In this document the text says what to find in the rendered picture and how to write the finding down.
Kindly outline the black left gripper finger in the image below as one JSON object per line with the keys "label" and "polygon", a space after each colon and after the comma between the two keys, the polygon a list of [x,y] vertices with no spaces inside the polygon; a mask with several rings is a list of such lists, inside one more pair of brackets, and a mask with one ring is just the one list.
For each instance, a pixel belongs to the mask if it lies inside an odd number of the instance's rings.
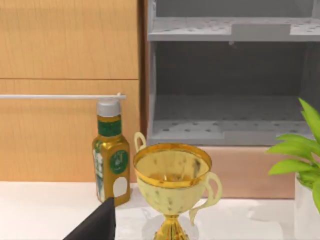
{"label": "black left gripper finger", "polygon": [[109,197],[62,240],[115,240],[116,210]]}

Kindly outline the amber bottle with grey cap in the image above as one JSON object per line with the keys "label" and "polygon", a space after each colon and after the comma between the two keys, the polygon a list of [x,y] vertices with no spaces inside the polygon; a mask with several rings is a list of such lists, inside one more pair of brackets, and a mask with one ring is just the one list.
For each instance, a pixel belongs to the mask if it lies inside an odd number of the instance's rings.
{"label": "amber bottle with grey cap", "polygon": [[117,207],[130,200],[130,146],[122,134],[121,104],[116,98],[96,103],[97,136],[92,141],[96,195],[114,199]]}

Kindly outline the gold trophy cup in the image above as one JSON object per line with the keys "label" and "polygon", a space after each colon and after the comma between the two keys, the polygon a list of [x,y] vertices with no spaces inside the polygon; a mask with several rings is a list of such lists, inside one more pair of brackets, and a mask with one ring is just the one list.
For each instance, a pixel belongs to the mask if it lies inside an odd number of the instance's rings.
{"label": "gold trophy cup", "polygon": [[218,203],[222,183],[211,171],[211,157],[202,149],[184,143],[147,145],[141,132],[134,134],[136,154],[133,167],[144,199],[164,215],[153,240],[190,240],[179,223],[179,215],[189,214],[191,225],[200,209]]}

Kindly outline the grey pierced shelf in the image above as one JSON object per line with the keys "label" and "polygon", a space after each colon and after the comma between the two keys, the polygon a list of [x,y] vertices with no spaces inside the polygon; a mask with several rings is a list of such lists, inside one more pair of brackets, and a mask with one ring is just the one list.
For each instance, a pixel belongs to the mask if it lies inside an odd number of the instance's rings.
{"label": "grey pierced shelf", "polygon": [[147,142],[197,146],[270,146],[283,134],[313,138],[304,121],[156,120]]}
{"label": "grey pierced shelf", "polygon": [[157,17],[149,41],[320,42],[320,19]]}

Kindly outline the wooden cupboard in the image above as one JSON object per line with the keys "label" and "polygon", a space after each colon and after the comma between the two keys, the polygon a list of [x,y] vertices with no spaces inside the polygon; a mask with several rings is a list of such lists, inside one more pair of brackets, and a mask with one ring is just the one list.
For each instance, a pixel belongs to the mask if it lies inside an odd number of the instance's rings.
{"label": "wooden cupboard", "polygon": [[[137,0],[140,129],[154,121],[303,121],[299,98],[320,111],[320,41],[150,41],[155,18],[308,18],[320,0]],[[198,145],[231,198],[294,195],[294,176],[267,175],[269,145]]]}

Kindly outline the green plant in white pot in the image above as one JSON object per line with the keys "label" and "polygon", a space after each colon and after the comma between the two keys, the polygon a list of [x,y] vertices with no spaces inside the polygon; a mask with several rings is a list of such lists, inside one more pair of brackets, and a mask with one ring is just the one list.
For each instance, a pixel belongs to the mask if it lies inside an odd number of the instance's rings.
{"label": "green plant in white pot", "polygon": [[304,99],[298,99],[313,139],[296,133],[276,137],[280,142],[266,152],[286,155],[268,175],[294,173],[293,227],[296,240],[320,240],[320,113]]}

